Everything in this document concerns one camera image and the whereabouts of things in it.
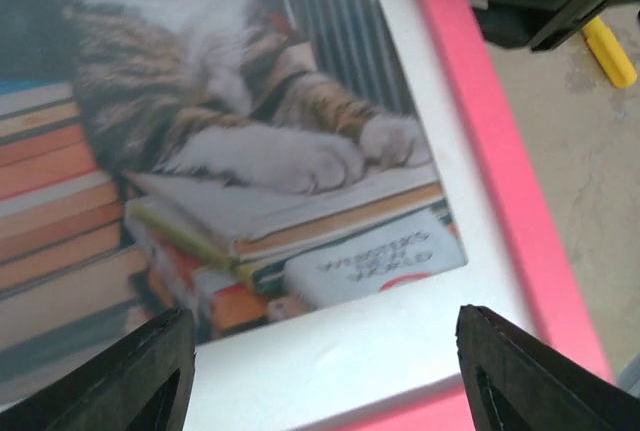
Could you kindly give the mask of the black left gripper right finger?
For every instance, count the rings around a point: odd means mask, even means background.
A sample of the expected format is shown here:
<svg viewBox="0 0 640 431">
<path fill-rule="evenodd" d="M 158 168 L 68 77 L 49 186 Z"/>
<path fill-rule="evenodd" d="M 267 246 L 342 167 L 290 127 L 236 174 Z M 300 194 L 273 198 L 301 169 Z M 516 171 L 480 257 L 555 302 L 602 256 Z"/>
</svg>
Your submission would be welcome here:
<svg viewBox="0 0 640 431">
<path fill-rule="evenodd" d="M 461 376 L 477 430 L 639 428 L 639 399 L 592 374 L 488 307 L 456 325 Z"/>
</svg>

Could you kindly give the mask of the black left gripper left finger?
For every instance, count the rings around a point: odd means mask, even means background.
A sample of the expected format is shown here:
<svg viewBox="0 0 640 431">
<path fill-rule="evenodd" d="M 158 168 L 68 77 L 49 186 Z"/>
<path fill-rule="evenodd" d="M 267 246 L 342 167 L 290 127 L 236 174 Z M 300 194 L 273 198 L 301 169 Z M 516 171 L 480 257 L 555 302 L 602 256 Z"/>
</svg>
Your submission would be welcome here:
<svg viewBox="0 0 640 431">
<path fill-rule="evenodd" d="M 181 430 L 195 373 L 191 312 L 152 318 L 1 413 L 3 430 Z"/>
</svg>

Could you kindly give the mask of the yellow screwdriver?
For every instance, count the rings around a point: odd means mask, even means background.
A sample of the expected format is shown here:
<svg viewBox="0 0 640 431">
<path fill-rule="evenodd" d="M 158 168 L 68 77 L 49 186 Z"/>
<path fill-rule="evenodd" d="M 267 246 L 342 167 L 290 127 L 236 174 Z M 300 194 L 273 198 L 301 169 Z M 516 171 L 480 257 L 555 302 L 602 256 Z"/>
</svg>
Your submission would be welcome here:
<svg viewBox="0 0 640 431">
<path fill-rule="evenodd" d="M 581 30 L 582 36 L 610 83 L 618 89 L 633 85 L 638 74 L 613 31 L 596 16 Z"/>
</svg>

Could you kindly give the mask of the pink picture frame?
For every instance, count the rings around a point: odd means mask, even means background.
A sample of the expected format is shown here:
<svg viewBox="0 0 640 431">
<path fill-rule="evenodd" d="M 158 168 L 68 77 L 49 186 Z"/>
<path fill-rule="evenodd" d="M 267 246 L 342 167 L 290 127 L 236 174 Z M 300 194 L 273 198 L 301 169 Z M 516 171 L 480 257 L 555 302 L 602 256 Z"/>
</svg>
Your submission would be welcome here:
<svg viewBox="0 0 640 431">
<path fill-rule="evenodd" d="M 467 262 L 195 346 L 182 429 L 468 430 L 466 304 L 609 373 L 469 7 L 380 4 Z"/>
</svg>

